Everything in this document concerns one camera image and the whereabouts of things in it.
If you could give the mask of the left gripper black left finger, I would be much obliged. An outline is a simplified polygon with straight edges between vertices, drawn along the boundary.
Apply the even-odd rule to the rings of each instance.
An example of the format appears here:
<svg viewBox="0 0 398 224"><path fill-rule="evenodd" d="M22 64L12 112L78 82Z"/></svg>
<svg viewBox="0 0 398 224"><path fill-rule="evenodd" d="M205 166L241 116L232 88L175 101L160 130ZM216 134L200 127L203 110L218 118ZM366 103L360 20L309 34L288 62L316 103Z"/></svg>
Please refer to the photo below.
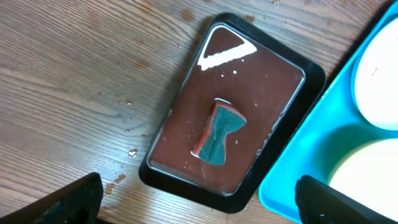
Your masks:
<svg viewBox="0 0 398 224"><path fill-rule="evenodd" d="M103 194L101 177L92 172L1 217L1 223L96 223Z"/></svg>

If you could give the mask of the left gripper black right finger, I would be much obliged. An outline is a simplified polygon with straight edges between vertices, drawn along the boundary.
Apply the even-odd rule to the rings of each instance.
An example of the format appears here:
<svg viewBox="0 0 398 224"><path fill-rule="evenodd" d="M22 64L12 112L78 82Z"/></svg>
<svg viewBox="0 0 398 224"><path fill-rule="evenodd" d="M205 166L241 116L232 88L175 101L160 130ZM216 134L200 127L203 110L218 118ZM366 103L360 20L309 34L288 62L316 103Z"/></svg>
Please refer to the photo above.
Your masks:
<svg viewBox="0 0 398 224"><path fill-rule="evenodd" d="M296 182L295 203L303 224L397 224L309 175Z"/></svg>

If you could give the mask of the yellow plate back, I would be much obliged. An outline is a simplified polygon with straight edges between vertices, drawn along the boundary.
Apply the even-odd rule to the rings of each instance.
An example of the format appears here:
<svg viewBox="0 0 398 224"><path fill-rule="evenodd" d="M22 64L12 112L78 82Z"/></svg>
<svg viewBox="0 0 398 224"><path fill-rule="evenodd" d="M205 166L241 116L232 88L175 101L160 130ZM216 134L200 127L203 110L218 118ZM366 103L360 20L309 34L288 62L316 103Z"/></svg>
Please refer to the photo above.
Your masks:
<svg viewBox="0 0 398 224"><path fill-rule="evenodd" d="M329 186L397 220L397 139L367 142L333 169Z"/></svg>

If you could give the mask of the green and orange sponge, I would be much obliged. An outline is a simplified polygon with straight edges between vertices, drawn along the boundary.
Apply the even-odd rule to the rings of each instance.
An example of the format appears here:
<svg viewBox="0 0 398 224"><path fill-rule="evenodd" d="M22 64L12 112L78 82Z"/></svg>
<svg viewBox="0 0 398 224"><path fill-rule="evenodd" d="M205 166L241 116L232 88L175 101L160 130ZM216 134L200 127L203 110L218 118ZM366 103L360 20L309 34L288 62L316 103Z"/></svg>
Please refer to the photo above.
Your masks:
<svg viewBox="0 0 398 224"><path fill-rule="evenodd" d="M206 126L192 155L204 162L222 166L226 161L226 137L245 126L247 119L230 102L215 98Z"/></svg>

